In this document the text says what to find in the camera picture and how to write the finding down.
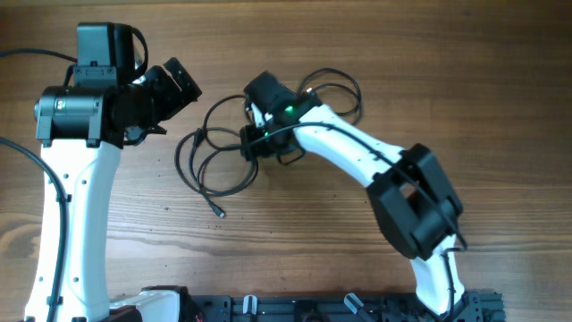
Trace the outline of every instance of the cable plug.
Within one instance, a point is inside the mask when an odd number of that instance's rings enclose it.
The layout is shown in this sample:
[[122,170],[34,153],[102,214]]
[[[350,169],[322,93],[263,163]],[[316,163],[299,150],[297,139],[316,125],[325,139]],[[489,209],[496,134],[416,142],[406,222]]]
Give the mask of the cable plug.
[[205,136],[206,136],[205,131],[203,131],[203,129],[201,128],[198,128],[195,131],[193,146],[198,148],[198,146],[205,140]]
[[208,206],[211,207],[211,209],[213,210],[214,214],[217,215],[218,217],[220,217],[221,219],[224,219],[226,217],[226,214],[224,213],[224,210],[222,208],[220,208],[218,205],[216,205],[214,202],[209,202]]

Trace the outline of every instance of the wire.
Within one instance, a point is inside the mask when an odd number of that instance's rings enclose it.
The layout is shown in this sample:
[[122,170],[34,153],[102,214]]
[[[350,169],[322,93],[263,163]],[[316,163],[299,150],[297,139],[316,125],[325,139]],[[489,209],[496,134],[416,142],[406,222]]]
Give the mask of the wire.
[[[219,128],[219,127],[207,128],[207,130],[208,131],[221,131],[221,132],[232,134],[232,135],[237,136],[237,137],[239,136],[239,134],[235,131],[224,129],[224,128]],[[190,177],[193,180],[194,184],[191,183],[189,181],[189,179],[187,179],[187,177],[185,176],[185,174],[183,173],[183,171],[181,169],[181,150],[182,150],[182,147],[184,146],[184,144],[190,138],[193,138],[194,140],[193,140],[193,144],[191,146],[191,151],[189,154],[188,167],[189,167]],[[213,159],[213,157],[215,157],[219,153],[227,150],[226,148],[228,148],[228,150],[231,150],[232,148],[240,149],[240,145],[233,144],[233,145],[228,145],[228,146],[222,147],[221,149],[217,149],[214,153],[212,153],[211,155],[206,157],[206,159],[198,167],[197,174],[195,174],[194,167],[193,167],[194,159],[195,159],[195,155],[197,152],[197,148],[200,146],[200,143],[203,141],[203,139],[206,139],[206,133],[203,131],[203,129],[197,129],[196,131],[194,131],[194,132],[186,135],[184,138],[182,138],[182,140],[179,142],[179,144],[177,144],[177,148],[175,148],[175,154],[174,154],[175,170],[177,171],[177,174],[179,175],[179,177],[183,180],[183,182],[185,182],[185,184],[189,188],[191,188],[194,192],[199,193],[201,196],[203,196],[206,203],[209,205],[209,207],[214,211],[214,213],[217,216],[224,218],[226,215],[225,215],[223,209],[220,206],[218,206],[217,204],[215,204],[211,200],[211,198],[212,197],[230,196],[232,194],[235,194],[235,193],[238,193],[238,192],[245,190],[250,184],[252,184],[252,182],[254,182],[254,180],[258,176],[258,160],[255,158],[252,158],[252,161],[250,162],[250,169],[248,171],[248,174],[244,177],[242,182],[240,182],[236,186],[234,186],[228,190],[225,190],[225,191],[217,191],[214,189],[207,188],[202,183],[202,180],[201,180],[201,177],[202,177],[201,174],[204,174],[203,170],[206,168],[207,164]]]
[[67,234],[67,198],[63,184],[58,178],[57,174],[52,170],[52,168],[41,158],[36,156],[30,150],[6,139],[0,137],[0,144],[4,144],[9,148],[13,148],[16,151],[22,153],[24,156],[28,157],[30,160],[34,161],[44,172],[47,177],[54,184],[56,191],[56,199],[60,204],[60,239],[57,246],[57,257],[55,260],[55,271],[54,271],[54,283],[52,284],[52,294],[48,299],[47,305],[49,305],[49,310],[47,312],[47,322],[52,322],[55,319],[55,312],[57,306],[60,302],[60,284],[62,282],[62,270],[63,270],[63,256],[65,252],[65,242]]
[[209,144],[211,147],[213,147],[214,149],[216,149],[216,150],[224,151],[225,148],[222,148],[222,147],[219,147],[219,146],[215,145],[215,144],[208,138],[208,129],[207,129],[207,127],[206,127],[206,124],[208,123],[208,119],[209,119],[209,117],[211,117],[211,114],[213,113],[213,111],[214,111],[218,106],[220,106],[220,105],[222,105],[223,103],[228,102],[228,101],[230,101],[230,100],[232,100],[232,99],[237,99],[237,98],[247,99],[246,96],[241,95],[241,94],[239,94],[239,95],[231,95],[231,96],[229,96],[229,97],[225,97],[225,98],[221,99],[220,101],[214,103],[214,105],[213,105],[211,108],[209,108],[208,112],[206,112],[205,121],[203,121],[202,130],[203,130],[203,133],[205,134],[205,140],[206,140],[206,142],[208,142],[208,144]]
[[319,69],[319,70],[317,70],[317,71],[311,72],[308,76],[306,76],[306,77],[304,78],[304,80],[302,80],[302,82],[301,82],[300,85],[298,86],[298,90],[297,90],[297,92],[296,92],[296,95],[300,96],[300,95],[302,94],[302,92],[304,91],[304,88],[306,87],[306,85],[307,85],[311,80],[313,80],[313,79],[315,79],[315,78],[317,78],[317,77],[319,77],[319,76],[322,76],[322,75],[324,75],[324,74],[326,74],[326,73],[336,73],[336,74],[338,74],[338,75],[340,75],[340,76],[346,78],[347,80],[351,81],[351,83],[352,83],[352,84],[354,85],[354,87],[356,88],[356,91],[353,91],[352,89],[350,89],[350,88],[348,88],[348,87],[346,87],[346,86],[337,84],[337,83],[326,83],[326,84],[322,84],[322,85],[320,85],[320,86],[314,88],[313,90],[314,90],[314,91],[317,91],[317,90],[319,90],[319,89],[323,89],[323,88],[326,88],[326,87],[338,87],[338,88],[341,88],[341,89],[345,89],[345,90],[347,90],[350,94],[352,94],[353,97],[356,98],[356,106],[355,106],[354,108],[350,109],[349,111],[340,112],[340,113],[336,113],[336,114],[337,114],[338,116],[348,116],[348,115],[352,115],[352,114],[357,113],[357,119],[352,123],[353,125],[356,125],[356,124],[359,122],[359,120],[361,119],[362,114],[363,114],[363,109],[362,109],[362,107],[361,107],[361,89],[359,88],[358,82],[357,82],[353,77],[349,76],[347,73],[342,72],[342,71],[340,71],[340,70],[337,70],[337,69],[335,69],[335,68],[330,68],[330,67],[324,67],[324,68],[321,68],[321,69]]
[[55,51],[46,50],[46,49],[38,49],[38,48],[18,48],[13,50],[7,50],[4,52],[0,52],[0,57],[7,57],[9,55],[17,55],[17,54],[41,54],[41,55],[51,55],[53,57],[62,58],[65,60],[69,60],[70,62],[77,63],[78,58],[71,57],[68,55],[60,54]]

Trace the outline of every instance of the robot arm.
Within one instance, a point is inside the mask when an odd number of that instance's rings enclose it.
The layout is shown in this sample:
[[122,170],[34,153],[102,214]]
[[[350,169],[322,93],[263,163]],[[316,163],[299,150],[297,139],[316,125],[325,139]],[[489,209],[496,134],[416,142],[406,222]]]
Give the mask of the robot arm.
[[[391,165],[350,136],[327,126],[302,125],[333,125],[381,152],[419,182],[419,186],[441,207],[441,212],[456,224],[462,206],[431,151],[421,145],[405,150],[372,138],[342,120],[311,90],[302,97],[296,97],[267,72],[254,79],[245,92],[252,101],[250,107],[255,125],[241,131],[244,145],[269,132],[294,124],[300,126],[292,130],[293,137],[276,135],[276,139],[267,140],[266,147],[252,147],[243,154],[270,157],[274,153],[287,154],[301,148],[337,165],[367,189],[381,231],[397,251],[410,259],[417,281],[417,298],[437,316],[444,315],[450,307],[451,287],[455,290],[454,302],[460,301],[465,288],[458,279],[455,259],[443,256],[445,250],[454,247],[456,236],[440,214],[418,191],[403,196],[401,188],[405,180]],[[449,261],[452,285],[445,260]]]
[[[132,36],[146,50],[136,68]],[[125,145],[137,145],[148,134],[166,134],[158,124],[202,94],[176,58],[147,71],[147,45],[131,26],[81,23],[75,86],[48,87],[35,105],[41,156],[67,195],[66,235],[53,183],[45,179],[44,216],[36,279],[25,309],[25,321],[102,321],[109,319],[105,281],[105,239],[109,199]],[[52,299],[53,290],[58,299]],[[179,294],[157,290],[139,299],[135,314],[176,320]],[[157,305],[169,309],[162,312]]]

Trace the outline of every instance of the wood grain surface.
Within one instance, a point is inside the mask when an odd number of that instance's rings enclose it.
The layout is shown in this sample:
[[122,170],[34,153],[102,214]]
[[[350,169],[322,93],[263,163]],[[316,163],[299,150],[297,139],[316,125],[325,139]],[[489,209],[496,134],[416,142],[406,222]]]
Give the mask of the wood grain surface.
[[[151,64],[178,57],[204,92],[164,123],[167,136],[122,153],[107,232],[112,299],[155,284],[193,294],[414,291],[410,265],[380,234],[364,190],[320,157],[288,167],[261,161],[248,190],[216,200],[224,220],[174,171],[177,142],[215,101],[264,70],[295,87],[330,66],[362,88],[360,129],[436,152],[465,205],[470,251],[458,255],[458,269],[466,287],[502,292],[509,321],[569,321],[571,13],[566,1],[3,8],[0,50],[74,55],[78,22],[128,23],[145,35]],[[66,66],[47,56],[0,59],[1,136],[39,152],[34,102]],[[335,91],[323,98],[338,110],[351,105]],[[240,102],[210,124],[238,130]],[[10,321],[22,317],[36,270],[43,187],[35,165],[0,150],[0,319]],[[229,153],[206,182],[229,187],[246,170]]]

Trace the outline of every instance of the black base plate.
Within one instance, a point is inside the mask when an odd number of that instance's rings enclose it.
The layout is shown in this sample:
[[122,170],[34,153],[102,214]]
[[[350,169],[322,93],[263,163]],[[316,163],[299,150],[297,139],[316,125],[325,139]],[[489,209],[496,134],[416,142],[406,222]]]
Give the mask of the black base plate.
[[[378,322],[434,322],[443,317],[431,315],[413,293],[364,296],[365,310]],[[363,322],[339,298],[259,298],[256,315],[242,314],[243,298],[192,296],[202,309],[205,322]],[[502,295],[466,292],[454,310],[452,322],[504,322]]]

